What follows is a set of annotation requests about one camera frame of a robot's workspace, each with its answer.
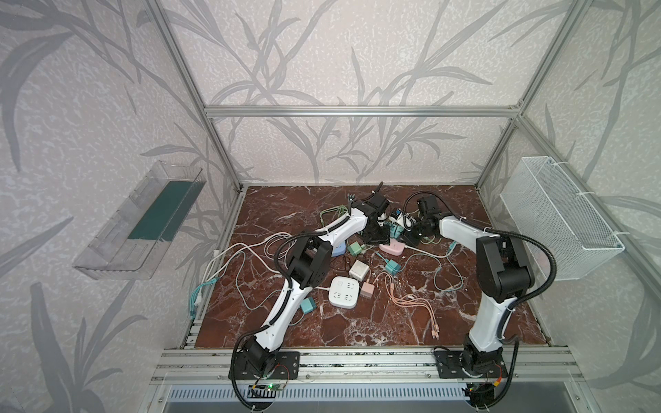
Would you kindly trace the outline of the pink power strip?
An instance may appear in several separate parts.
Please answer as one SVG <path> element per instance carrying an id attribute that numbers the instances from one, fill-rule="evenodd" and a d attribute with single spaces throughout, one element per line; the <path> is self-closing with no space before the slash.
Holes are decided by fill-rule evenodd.
<path id="1" fill-rule="evenodd" d="M 404 243 L 397 241 L 396 239 L 391 239 L 388 244 L 380 244 L 379 248 L 381 251 L 392 255 L 392 256 L 401 256 L 406 248 Z"/>

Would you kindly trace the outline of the green charger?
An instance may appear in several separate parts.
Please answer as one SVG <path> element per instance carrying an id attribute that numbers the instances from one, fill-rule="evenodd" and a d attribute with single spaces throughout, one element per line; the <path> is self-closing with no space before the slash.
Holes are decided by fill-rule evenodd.
<path id="1" fill-rule="evenodd" d="M 353 242 L 347 246 L 347 251 L 351 256 L 359 256 L 363 252 L 363 246 L 358 242 Z"/>

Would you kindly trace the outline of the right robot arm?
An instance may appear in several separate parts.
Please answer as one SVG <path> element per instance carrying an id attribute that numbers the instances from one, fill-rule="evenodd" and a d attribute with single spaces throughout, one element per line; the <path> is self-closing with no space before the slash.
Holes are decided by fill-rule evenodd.
<path id="1" fill-rule="evenodd" d="M 511 314 L 521 304 L 546 292 L 554 283 L 558 263 L 540 241 L 518 232 L 497 230 L 470 220 L 452 210 L 440 194 L 418 191 L 402 207 L 406 241 L 440 236 L 460 244 L 476 255 L 476 277 L 482 292 L 480 308 L 463 344 L 461 368 L 471 377 L 499 364 L 504 332 Z M 539 249 L 549 263 L 547 280 L 533 289 L 535 277 L 526 244 Z"/>

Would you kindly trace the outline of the teal usb charger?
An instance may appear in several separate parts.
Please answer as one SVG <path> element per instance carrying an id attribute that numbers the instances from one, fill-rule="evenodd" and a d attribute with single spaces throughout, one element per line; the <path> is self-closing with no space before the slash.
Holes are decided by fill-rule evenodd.
<path id="1" fill-rule="evenodd" d="M 304 314 L 309 314 L 312 313 L 317 308 L 317 305 L 312 297 L 307 297 L 306 299 L 303 299 L 303 301 L 301 301 L 300 308 Z"/>

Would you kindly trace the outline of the blue power strip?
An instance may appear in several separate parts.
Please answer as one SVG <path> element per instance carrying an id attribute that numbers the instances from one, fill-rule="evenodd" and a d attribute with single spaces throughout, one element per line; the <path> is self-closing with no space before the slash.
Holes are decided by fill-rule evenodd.
<path id="1" fill-rule="evenodd" d="M 343 256 L 345 253 L 346 253 L 346 243 L 342 243 L 333 248 L 332 257 Z"/>

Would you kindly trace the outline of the pink usb charger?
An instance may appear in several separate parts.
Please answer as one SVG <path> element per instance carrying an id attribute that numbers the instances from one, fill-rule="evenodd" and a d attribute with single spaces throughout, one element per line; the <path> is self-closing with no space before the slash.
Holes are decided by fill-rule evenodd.
<path id="1" fill-rule="evenodd" d="M 363 298 L 371 299 L 374 295 L 375 286 L 371 283 L 364 282 L 361 285 L 360 296 Z"/>

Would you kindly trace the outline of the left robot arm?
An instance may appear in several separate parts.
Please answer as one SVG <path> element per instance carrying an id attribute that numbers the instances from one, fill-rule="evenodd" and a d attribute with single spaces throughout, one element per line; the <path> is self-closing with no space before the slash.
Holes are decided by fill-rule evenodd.
<path id="1" fill-rule="evenodd" d="M 348 211 L 318 230 L 288 237 L 275 253 L 274 265 L 284 284 L 269 316 L 257 330 L 239 337 L 232 351 L 234 363 L 243 361 L 256 377 L 271 373 L 277 365 L 294 314 L 308 294 L 325 280 L 332 251 L 358 234 L 365 243 L 384 239 L 388 231 L 380 224 L 390 201 L 377 190 L 362 200 L 349 198 Z"/>

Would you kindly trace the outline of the white usb charger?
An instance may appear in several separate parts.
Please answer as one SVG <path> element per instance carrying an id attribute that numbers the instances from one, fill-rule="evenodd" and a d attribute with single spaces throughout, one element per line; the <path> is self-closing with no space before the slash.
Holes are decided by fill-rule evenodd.
<path id="1" fill-rule="evenodd" d="M 358 280 L 358 282 L 363 282 L 370 272 L 369 266 L 360 261 L 356 260 L 349 269 L 349 276 Z"/>

